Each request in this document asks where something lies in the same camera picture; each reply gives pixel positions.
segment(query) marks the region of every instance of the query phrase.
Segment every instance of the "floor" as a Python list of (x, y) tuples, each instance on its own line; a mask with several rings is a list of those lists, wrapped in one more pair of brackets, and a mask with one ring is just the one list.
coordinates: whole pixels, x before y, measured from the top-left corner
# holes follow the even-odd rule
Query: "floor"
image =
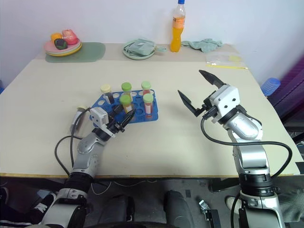
[[(112, 182), (109, 189), (101, 195), (95, 195), (90, 190), (88, 194), (90, 212), (86, 217), (85, 227), (95, 225), (99, 220), (100, 214), (103, 210), (103, 205), (109, 198), (120, 194), (126, 194), (134, 198), (135, 221), (158, 221), (165, 223), (166, 219), (162, 202), (163, 196), (168, 190), (177, 190), (184, 196), (191, 210), (196, 228), (210, 227), (205, 221), (205, 217), (202, 215), (198, 205), (198, 202), (201, 199), (204, 199), (210, 208), (218, 210), (222, 228), (230, 227), (230, 211), (226, 207), (224, 199), (227, 195), (235, 196), (239, 192), (239, 186), (235, 186), (221, 192), (212, 193), (208, 188), (208, 179), (158, 180), (155, 182), (153, 180), (149, 180), (150, 182), (140, 181), (142, 180), (133, 179), (117, 181), (118, 184), (125, 186), (135, 185), (132, 187), (123, 187)], [(280, 177), (275, 180), (275, 185), (280, 187), (281, 192), (304, 188), (304, 176)], [(18, 211), (27, 211), (41, 199), (37, 195), (37, 189), (11, 181), (9, 181), (5, 187), (10, 190), (9, 205)], [(104, 191), (105, 188), (106, 187), (97, 184), (94, 185), (96, 193)], [(292, 225), (294, 225), (292, 227), (304, 227), (304, 223), (295, 223)], [(238, 228), (236, 216), (235, 227)]]

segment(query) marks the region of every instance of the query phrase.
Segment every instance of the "test tube rack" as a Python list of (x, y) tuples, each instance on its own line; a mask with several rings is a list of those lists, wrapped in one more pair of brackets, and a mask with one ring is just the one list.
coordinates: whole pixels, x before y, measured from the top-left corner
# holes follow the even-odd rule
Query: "test tube rack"
[[(94, 107), (101, 107), (104, 110), (106, 110), (108, 113), (112, 111), (112, 109), (116, 105), (120, 105), (119, 98), (123, 94), (122, 91), (120, 92), (113, 92), (114, 97), (114, 103), (108, 104), (106, 100), (104, 99), (104, 95), (101, 95), (100, 98), (92, 105), (92, 108)], [(135, 115), (133, 119), (129, 122), (130, 124), (133, 123), (141, 123), (141, 122), (150, 122), (155, 121), (158, 119), (158, 108), (157, 108), (157, 102), (155, 97), (155, 91), (151, 89), (151, 94), (153, 95), (153, 112), (151, 114), (146, 114), (144, 110), (144, 102), (143, 102), (143, 91), (142, 90), (134, 90), (132, 91), (132, 97), (133, 97), (133, 107), (136, 108)], [(115, 120), (118, 122), (121, 122), (123, 118), (125, 117), (125, 112), (122, 111), (118, 115), (116, 115)]]

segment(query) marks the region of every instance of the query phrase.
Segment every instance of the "green cap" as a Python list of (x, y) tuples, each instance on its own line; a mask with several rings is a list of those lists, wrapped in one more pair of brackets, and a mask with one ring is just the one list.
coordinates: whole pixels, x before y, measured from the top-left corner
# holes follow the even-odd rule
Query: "green cap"
[(142, 89), (151, 89), (151, 84), (148, 81), (142, 82)]
[(123, 91), (130, 91), (132, 89), (132, 86), (129, 82), (122, 83), (122, 90)]
[(131, 103), (131, 97), (129, 95), (121, 95), (121, 97), (119, 98), (119, 102), (122, 105), (128, 105)]
[(152, 94), (145, 94), (145, 95), (143, 96), (143, 101), (144, 101), (145, 103), (152, 103), (153, 100), (154, 100), (154, 97), (153, 97)]

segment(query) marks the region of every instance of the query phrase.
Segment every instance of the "bottle cap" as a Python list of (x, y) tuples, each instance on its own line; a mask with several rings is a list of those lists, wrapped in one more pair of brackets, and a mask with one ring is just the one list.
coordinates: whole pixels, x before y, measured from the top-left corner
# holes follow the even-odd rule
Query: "bottle cap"
[(145, 94), (145, 95), (143, 96), (143, 101), (144, 101), (145, 103), (152, 103), (153, 100), (154, 100), (154, 97), (153, 97), (152, 94)]
[(131, 97), (129, 95), (121, 95), (121, 97), (119, 98), (119, 102), (122, 105), (128, 105), (131, 103)]
[(122, 83), (122, 90), (123, 91), (130, 91), (132, 89), (132, 86), (129, 82)]
[(142, 89), (150, 89), (151, 88), (151, 84), (148, 81), (143, 81), (142, 82)]
[(111, 91), (111, 86), (109, 84), (104, 84), (100, 87), (101, 92), (109, 93)]

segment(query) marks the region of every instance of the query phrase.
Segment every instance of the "plate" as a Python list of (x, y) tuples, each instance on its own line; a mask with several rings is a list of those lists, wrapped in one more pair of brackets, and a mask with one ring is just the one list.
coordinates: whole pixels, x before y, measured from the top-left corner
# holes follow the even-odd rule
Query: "plate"
[(50, 56), (56, 56), (56, 57), (69, 56), (69, 55), (74, 54), (75, 52), (79, 51), (81, 47), (82, 47), (82, 43), (80, 43), (80, 46), (79, 46), (77, 49), (72, 50), (72, 51), (67, 52), (67, 53), (62, 53), (62, 54), (51, 54), (51, 53), (46, 52), (46, 54), (48, 54), (48, 55), (50, 55)]
[(78, 48), (80, 43), (81, 41), (78, 39), (78, 42), (76, 44), (68, 45), (67, 49), (59, 50), (55, 47), (55, 44), (50, 40), (44, 44), (44, 49), (46, 52), (51, 54), (64, 54)]
[(154, 55), (155, 50), (154, 50), (151, 54), (149, 54), (149, 55), (147, 55), (147, 56), (130, 56), (130, 53), (129, 53), (129, 52), (126, 52), (126, 51), (124, 50), (124, 47), (130, 45), (131, 43), (134, 43), (134, 41), (135, 41), (135, 40), (132, 40), (132, 41), (127, 42), (127, 43), (125, 43), (125, 44), (123, 45), (123, 54), (124, 54), (125, 56), (127, 56), (127, 57), (130, 58), (130, 59), (134, 59), (134, 60), (144, 60), (144, 59), (150, 58), (152, 55)]

